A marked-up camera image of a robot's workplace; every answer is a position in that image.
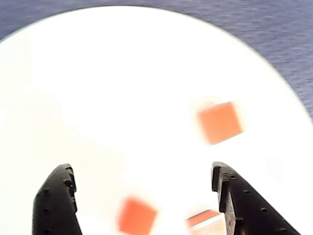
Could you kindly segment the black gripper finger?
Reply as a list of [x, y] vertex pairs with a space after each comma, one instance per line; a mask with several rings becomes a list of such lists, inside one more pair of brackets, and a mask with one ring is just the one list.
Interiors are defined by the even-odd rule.
[[57, 166], [33, 201], [33, 235], [81, 235], [76, 212], [76, 183], [70, 164]]
[[228, 235], [299, 235], [299, 232], [240, 174], [223, 162], [213, 162], [212, 190]]

